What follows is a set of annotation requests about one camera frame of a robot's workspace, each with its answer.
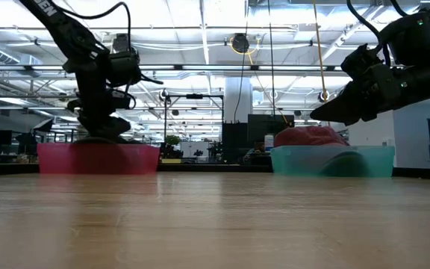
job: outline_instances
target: wooden table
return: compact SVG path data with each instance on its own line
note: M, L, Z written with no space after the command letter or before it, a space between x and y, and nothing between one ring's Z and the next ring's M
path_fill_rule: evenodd
M0 268L430 268L430 180L1 176Z

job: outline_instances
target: red cloth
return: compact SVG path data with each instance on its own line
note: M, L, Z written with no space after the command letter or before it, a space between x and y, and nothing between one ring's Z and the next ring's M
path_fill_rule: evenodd
M288 128L278 133L275 137L277 146L322 146L349 144L337 134L331 127L296 127Z

